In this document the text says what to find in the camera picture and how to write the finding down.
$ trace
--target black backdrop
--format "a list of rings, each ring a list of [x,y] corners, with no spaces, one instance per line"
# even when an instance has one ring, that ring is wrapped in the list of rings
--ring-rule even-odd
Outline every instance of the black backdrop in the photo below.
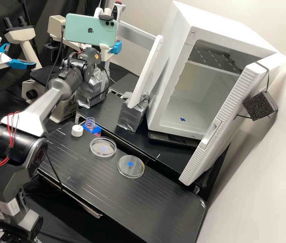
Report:
[[[50,60],[51,52],[44,48],[44,44],[50,41],[47,33],[48,19],[51,15],[66,16],[68,13],[93,15],[100,0],[26,0],[31,24],[35,26],[40,62],[42,66],[52,65]],[[0,36],[2,44],[7,43],[3,32],[6,27],[3,23],[4,17],[9,17],[13,26],[19,26],[17,17],[23,16],[24,12],[18,0],[0,0]],[[25,59],[20,45],[10,45],[8,55],[12,58]],[[29,79],[30,71],[6,68],[0,70],[0,91],[14,85],[21,86],[21,83]]]

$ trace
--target red wire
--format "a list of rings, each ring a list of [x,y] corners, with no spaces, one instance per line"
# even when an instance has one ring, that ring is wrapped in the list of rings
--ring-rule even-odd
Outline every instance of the red wire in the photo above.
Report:
[[[9,133],[9,143],[10,143],[9,145],[10,145],[10,147],[14,146],[16,135],[17,135],[17,128],[15,128],[15,131],[13,132],[13,124],[11,124],[11,130],[12,130],[12,135],[11,135],[10,125],[9,125],[9,116],[12,115],[11,121],[13,121],[13,118],[14,118],[15,114],[17,114],[17,113],[19,113],[19,111],[16,111],[14,113],[9,113],[7,115],[7,129],[8,129],[8,133]],[[2,160],[0,162],[0,167],[3,166],[4,164],[6,164],[8,161],[9,161],[9,157],[6,157],[4,160]]]

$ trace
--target petri dish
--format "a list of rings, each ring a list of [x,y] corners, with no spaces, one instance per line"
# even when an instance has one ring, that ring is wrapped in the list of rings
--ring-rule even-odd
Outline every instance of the petri dish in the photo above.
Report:
[[[117,168],[120,174],[129,178],[138,178],[144,173],[144,163],[133,155],[125,155],[118,161]]]
[[[107,137],[94,138],[90,143],[91,152],[100,157],[108,158],[115,154],[117,147],[116,143]]]

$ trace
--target metal stand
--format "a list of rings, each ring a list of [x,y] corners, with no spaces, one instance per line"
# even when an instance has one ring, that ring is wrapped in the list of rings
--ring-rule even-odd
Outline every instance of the metal stand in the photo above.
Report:
[[[26,1],[25,0],[18,0],[19,3],[21,3],[22,5],[22,9],[24,10],[24,14],[25,14],[25,18],[26,18],[26,22],[27,22],[27,25],[31,25],[31,22],[30,22],[30,18],[29,18],[29,14],[28,14],[28,10],[27,10],[27,7],[26,7]],[[39,59],[39,54],[38,54],[38,50],[37,50],[37,45],[36,45],[36,42],[35,42],[35,38],[31,39],[31,44],[32,44],[32,47],[38,57],[38,60],[40,61]]]

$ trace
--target mint green iphone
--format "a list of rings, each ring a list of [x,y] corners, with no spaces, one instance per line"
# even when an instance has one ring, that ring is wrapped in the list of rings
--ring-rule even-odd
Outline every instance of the mint green iphone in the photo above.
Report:
[[[115,45],[117,22],[69,13],[66,15],[65,39],[98,46]]]

